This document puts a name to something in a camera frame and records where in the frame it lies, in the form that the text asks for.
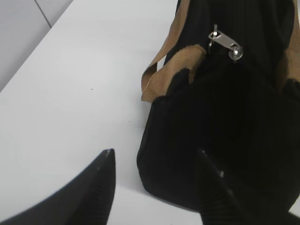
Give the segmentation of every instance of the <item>white desk surface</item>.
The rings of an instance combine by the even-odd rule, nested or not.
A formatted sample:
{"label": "white desk surface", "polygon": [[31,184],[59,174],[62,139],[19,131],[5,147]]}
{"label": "white desk surface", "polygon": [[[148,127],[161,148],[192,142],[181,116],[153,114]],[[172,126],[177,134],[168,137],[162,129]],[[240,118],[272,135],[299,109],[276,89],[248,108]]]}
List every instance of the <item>white desk surface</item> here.
{"label": "white desk surface", "polygon": [[141,75],[176,3],[74,0],[0,93],[0,221],[114,148],[117,187],[108,225],[201,224],[199,214],[149,196],[136,167],[150,109],[141,102]]}

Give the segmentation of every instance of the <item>ribbed black fabric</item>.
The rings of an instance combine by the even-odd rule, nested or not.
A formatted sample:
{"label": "ribbed black fabric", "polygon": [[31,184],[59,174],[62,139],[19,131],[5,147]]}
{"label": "ribbed black fabric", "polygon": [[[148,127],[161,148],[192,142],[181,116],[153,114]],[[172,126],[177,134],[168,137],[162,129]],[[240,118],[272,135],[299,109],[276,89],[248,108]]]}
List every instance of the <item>ribbed black fabric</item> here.
{"label": "ribbed black fabric", "polygon": [[289,81],[279,93],[274,81],[293,17],[291,0],[191,0],[166,62],[188,45],[207,49],[214,23],[243,46],[244,56],[233,63],[215,46],[194,83],[182,70],[167,96],[153,102],[137,157],[147,191],[198,210],[195,159],[203,148],[247,187],[289,210],[300,193],[300,85]]}

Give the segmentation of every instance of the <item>brown strap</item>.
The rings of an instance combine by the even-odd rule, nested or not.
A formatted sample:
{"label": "brown strap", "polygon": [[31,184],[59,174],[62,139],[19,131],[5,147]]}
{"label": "brown strap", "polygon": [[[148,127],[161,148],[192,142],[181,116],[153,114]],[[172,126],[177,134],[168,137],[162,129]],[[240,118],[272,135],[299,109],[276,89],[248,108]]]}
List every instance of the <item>brown strap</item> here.
{"label": "brown strap", "polygon": [[185,24],[187,15],[188,15],[188,7],[190,0],[182,0],[180,6],[177,10],[176,16],[173,20],[173,23],[170,27],[169,35],[166,38],[163,46],[160,51],[157,53],[154,60],[150,63],[144,74],[142,75],[142,92],[143,95],[147,95],[147,86],[151,77],[157,71],[157,62],[160,61],[163,57],[165,57],[168,52],[176,45],[179,36],[182,32],[183,26]]}
{"label": "brown strap", "polygon": [[165,95],[174,75],[184,68],[189,70],[189,81],[192,82],[204,57],[205,50],[200,45],[187,46],[176,52],[164,67],[151,76],[142,100],[153,102],[157,97]]}
{"label": "brown strap", "polygon": [[294,4],[295,4],[294,30],[292,33],[290,46],[286,52],[289,60],[288,77],[296,79],[297,81],[300,82],[300,26],[299,26],[297,0],[294,0]]}
{"label": "brown strap", "polygon": [[295,7],[294,29],[291,41],[277,68],[277,87],[282,90],[287,79],[300,82],[300,27],[297,0],[293,0]]}

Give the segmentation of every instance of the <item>black bag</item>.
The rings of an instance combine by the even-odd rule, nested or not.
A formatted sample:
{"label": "black bag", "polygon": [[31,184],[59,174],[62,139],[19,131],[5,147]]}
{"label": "black bag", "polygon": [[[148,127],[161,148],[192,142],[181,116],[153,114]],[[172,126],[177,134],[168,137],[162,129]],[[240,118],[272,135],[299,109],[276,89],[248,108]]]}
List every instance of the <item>black bag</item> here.
{"label": "black bag", "polygon": [[294,204],[300,193],[294,3],[178,2],[169,36],[142,80],[142,98],[153,102],[137,156],[148,192],[198,211],[201,148],[271,205],[288,211]]}

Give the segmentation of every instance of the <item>metal clasp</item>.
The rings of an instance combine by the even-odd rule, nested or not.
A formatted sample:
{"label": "metal clasp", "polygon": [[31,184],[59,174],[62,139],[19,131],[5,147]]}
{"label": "metal clasp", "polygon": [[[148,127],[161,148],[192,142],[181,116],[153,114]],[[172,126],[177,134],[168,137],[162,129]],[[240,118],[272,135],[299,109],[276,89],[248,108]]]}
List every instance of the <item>metal clasp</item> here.
{"label": "metal clasp", "polygon": [[210,54],[212,45],[216,42],[219,45],[229,49],[229,57],[233,61],[239,60],[243,56],[243,48],[240,46],[236,41],[234,41],[232,38],[227,36],[226,34],[218,31],[218,26],[215,24],[214,31],[211,32],[208,36],[210,39],[210,43],[208,46],[208,52]]}

